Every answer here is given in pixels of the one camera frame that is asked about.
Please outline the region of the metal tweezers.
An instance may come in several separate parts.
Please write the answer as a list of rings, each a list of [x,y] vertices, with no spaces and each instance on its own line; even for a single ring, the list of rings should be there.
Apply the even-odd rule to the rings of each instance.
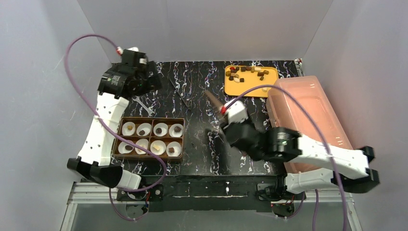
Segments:
[[[186,102],[182,94],[180,93],[179,87],[175,84],[175,82],[173,82],[173,80],[169,76],[167,76],[167,79],[169,83],[172,85],[172,87],[174,88],[174,90],[176,91],[176,94],[179,96],[181,102],[184,104],[184,106],[187,108],[188,111],[191,111],[191,107],[188,105],[188,103]]]

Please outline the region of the rose gold box lid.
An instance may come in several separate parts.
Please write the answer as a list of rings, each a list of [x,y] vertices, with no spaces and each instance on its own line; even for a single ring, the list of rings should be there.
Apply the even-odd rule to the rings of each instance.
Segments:
[[[227,122],[227,119],[221,112],[221,109],[224,107],[224,103],[222,103],[215,95],[213,95],[208,90],[205,90],[204,94],[209,100],[211,106],[213,107],[213,111],[217,119],[219,120],[220,124],[225,124]]]

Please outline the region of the brown chocolate box tray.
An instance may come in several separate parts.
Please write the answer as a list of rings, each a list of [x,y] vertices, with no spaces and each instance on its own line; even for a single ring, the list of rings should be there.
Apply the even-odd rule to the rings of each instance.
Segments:
[[[133,136],[123,136],[121,130],[122,130],[122,125],[125,122],[135,123],[136,129],[142,123],[150,123],[152,125],[150,136],[138,136],[136,134],[136,132],[135,132],[135,134]],[[153,128],[158,123],[166,123],[168,125],[168,132],[163,137],[157,137],[153,133]],[[179,138],[171,137],[169,135],[169,129],[173,124],[181,124],[183,126],[183,128],[184,128],[185,120],[183,118],[124,117],[120,121],[118,135],[120,137],[122,137],[123,139],[131,141],[133,143],[136,143],[140,139],[147,139],[149,141],[148,151],[150,151],[150,144],[155,140],[163,141],[166,144],[166,146],[169,143],[173,142],[173,141],[179,142],[181,144],[181,148],[182,148],[182,152],[181,152],[181,155],[179,157],[169,157],[169,156],[167,156],[166,151],[162,155],[158,155],[158,157],[160,157],[164,161],[180,162],[180,161],[182,161],[182,157],[183,157],[183,142],[184,142],[185,128],[184,128],[184,131],[183,131],[183,135],[181,137],[179,137]]]

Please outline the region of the dark oval chocolate piece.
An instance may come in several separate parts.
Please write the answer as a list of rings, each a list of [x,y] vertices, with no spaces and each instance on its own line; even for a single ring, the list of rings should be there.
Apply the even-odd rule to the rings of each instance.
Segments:
[[[125,149],[128,150],[128,151],[131,151],[133,148],[130,145],[126,145]]]

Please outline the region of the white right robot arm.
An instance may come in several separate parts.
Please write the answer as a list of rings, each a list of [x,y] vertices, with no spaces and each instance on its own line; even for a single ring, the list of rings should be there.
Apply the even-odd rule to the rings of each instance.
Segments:
[[[308,172],[288,173],[276,186],[277,194],[299,194],[314,189],[343,186],[347,193],[367,193],[380,184],[378,171],[369,163],[372,147],[349,150],[329,146],[288,128],[275,127],[261,132],[250,123],[232,123],[222,128],[227,142],[254,161],[309,164]]]

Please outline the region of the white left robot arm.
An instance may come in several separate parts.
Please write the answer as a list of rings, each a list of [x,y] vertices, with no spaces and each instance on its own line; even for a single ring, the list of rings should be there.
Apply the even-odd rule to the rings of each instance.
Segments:
[[[122,61],[109,68],[98,86],[96,112],[83,147],[67,168],[109,188],[139,190],[142,177],[111,163],[111,149],[129,101],[161,88],[155,62],[137,47],[122,51]]]

